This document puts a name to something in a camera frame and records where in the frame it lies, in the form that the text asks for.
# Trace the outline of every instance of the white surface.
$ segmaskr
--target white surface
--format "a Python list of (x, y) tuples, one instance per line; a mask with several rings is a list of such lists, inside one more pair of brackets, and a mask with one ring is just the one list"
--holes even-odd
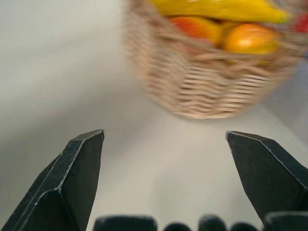
[(302, 164), (306, 149), (261, 106), (194, 121), (145, 98), (125, 65), (119, 0), (1, 3), (0, 227), (36, 176), (76, 135), (105, 129), (89, 222), (149, 214), (196, 228), (203, 214), (260, 226), (225, 141), (227, 130), (273, 138)]

